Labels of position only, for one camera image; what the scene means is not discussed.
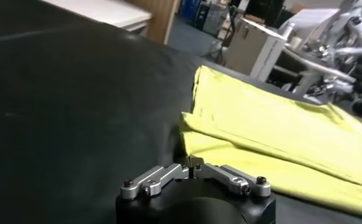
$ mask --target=metal linkage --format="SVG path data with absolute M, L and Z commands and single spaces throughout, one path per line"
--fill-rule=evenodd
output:
M 193 173 L 191 178 L 213 178 L 237 195 L 253 194 L 259 197 L 271 195 L 271 185 L 265 177 L 255 178 L 231 166 L 196 164 L 190 171 L 194 171 L 191 172 Z M 188 178 L 189 174 L 189 168 L 180 164 L 172 164 L 168 168 L 156 166 L 136 179 L 124 182 L 121 196 L 124 199 L 134 199 L 142 192 L 148 197 L 153 197 L 160 194 L 162 187 L 172 179 Z
M 124 199 L 134 199 L 140 191 L 149 197 L 158 195 L 172 179 L 187 178 L 189 169 L 180 164 L 172 164 L 168 168 L 156 166 L 134 180 L 124 182 L 121 196 Z
M 250 188 L 247 180 L 240 175 L 233 175 L 220 167 L 206 163 L 197 172 L 198 178 L 214 178 L 228 187 L 228 190 L 238 195 L 248 195 Z
M 267 182 L 267 179 L 265 177 L 255 178 L 248 175 L 247 173 L 244 173 L 228 165 L 221 166 L 220 168 L 228 173 L 231 173 L 233 175 L 238 175 L 242 178 L 246 178 L 247 180 L 252 181 L 251 184 L 252 194 L 260 197 L 269 197 L 271 195 L 271 185 L 269 182 Z

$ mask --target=floor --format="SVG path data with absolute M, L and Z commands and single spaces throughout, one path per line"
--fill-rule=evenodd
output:
M 167 44 L 177 50 L 203 56 L 209 52 L 213 41 L 217 41 L 217 39 L 175 16 Z

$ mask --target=screw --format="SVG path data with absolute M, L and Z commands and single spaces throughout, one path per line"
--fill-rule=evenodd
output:
M 130 187 L 133 185 L 133 180 L 128 179 L 126 181 L 124 181 L 124 187 Z
M 267 179 L 265 177 L 257 177 L 256 178 L 256 184 L 258 185 L 264 185 L 267 183 Z
M 251 193 L 251 188 L 248 185 L 244 186 L 242 192 L 245 196 L 248 196 Z
M 148 180 L 147 183 L 149 183 L 150 185 L 154 185 L 156 184 L 157 182 L 155 180 Z
M 151 192 L 150 192 L 150 188 L 149 188 L 149 187 L 144 187 L 144 188 L 143 188 L 143 192 L 146 194 L 146 196 L 151 196 Z
M 236 183 L 244 182 L 244 180 L 242 178 L 240 178 L 240 177 L 234 178 L 233 181 L 236 182 Z

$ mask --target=black tabletop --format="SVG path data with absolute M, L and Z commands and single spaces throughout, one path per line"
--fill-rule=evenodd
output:
M 300 100 L 41 2 L 0 4 L 0 19 L 0 223 L 114 223 L 123 180 L 183 153 L 201 65 Z M 277 222 L 362 220 L 278 196 Z

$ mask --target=yellow fabric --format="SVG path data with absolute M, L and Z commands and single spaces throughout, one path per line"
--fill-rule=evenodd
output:
M 266 176 L 279 192 L 362 215 L 362 123 L 333 105 L 270 94 L 207 67 L 184 113 L 188 154 Z

